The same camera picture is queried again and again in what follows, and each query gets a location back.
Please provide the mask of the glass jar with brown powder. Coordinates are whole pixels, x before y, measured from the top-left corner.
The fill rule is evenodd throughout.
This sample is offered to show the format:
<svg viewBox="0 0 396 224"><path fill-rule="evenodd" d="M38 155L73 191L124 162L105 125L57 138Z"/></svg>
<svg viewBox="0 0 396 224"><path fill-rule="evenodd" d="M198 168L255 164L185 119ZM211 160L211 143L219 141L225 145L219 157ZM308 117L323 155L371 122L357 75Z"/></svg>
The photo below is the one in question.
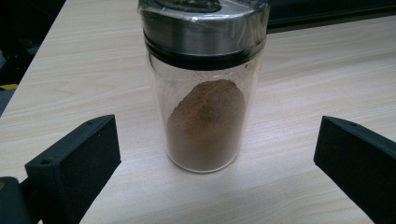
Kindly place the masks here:
<svg viewBox="0 0 396 224"><path fill-rule="evenodd" d="M139 0L166 154L207 174L237 156L262 67L269 0Z"/></svg>

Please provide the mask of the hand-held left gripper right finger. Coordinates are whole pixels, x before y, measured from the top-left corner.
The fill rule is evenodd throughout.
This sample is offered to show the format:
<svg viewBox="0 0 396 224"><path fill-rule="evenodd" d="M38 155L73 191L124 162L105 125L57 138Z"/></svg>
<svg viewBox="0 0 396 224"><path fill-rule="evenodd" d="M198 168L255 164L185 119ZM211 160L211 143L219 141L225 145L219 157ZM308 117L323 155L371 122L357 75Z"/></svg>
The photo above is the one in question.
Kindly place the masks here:
<svg viewBox="0 0 396 224"><path fill-rule="evenodd" d="M352 121L324 116L314 163L375 224L396 224L396 143Z"/></svg>

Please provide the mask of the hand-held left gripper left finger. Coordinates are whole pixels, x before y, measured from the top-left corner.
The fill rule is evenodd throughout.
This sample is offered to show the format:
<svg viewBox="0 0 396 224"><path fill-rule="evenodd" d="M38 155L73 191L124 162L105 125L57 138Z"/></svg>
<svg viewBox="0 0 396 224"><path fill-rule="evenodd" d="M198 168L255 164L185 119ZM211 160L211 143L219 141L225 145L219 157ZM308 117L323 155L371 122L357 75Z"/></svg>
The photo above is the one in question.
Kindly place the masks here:
<svg viewBox="0 0 396 224"><path fill-rule="evenodd" d="M34 220L78 224L120 165L116 119L90 119L25 164Z"/></svg>

